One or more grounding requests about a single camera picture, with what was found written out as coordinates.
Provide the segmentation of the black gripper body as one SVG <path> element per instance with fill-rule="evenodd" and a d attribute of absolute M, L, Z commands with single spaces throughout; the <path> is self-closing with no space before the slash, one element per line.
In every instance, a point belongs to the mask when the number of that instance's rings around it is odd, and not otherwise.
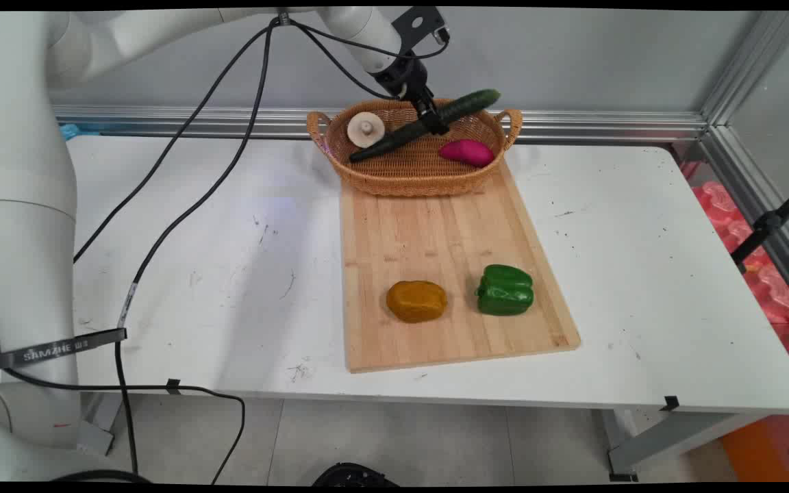
<path fill-rule="evenodd" d="M 422 60 L 397 58 L 388 68 L 375 73 L 375 81 L 398 100 L 430 98 L 428 71 Z"/>

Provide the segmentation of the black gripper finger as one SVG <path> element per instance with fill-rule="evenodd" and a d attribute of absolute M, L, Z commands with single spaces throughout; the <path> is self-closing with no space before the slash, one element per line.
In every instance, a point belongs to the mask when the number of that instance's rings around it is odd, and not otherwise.
<path fill-rule="evenodd" d="M 425 128 L 425 131 L 432 135 L 439 134 L 439 115 L 433 96 L 420 94 L 420 96 L 411 99 L 411 104 L 416 110 L 417 121 Z"/>
<path fill-rule="evenodd" d="M 434 94 L 428 86 L 425 86 L 425 128 L 430 134 L 447 134 L 450 131 L 447 123 L 442 120 Z"/>

